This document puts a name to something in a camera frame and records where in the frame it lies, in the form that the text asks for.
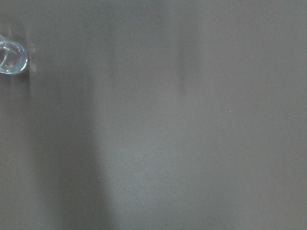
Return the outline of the clear glass measuring cup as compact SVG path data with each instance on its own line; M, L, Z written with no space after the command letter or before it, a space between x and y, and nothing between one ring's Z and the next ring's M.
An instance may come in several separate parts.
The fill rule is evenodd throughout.
M0 73L19 75L27 71L29 55L18 42L0 36Z

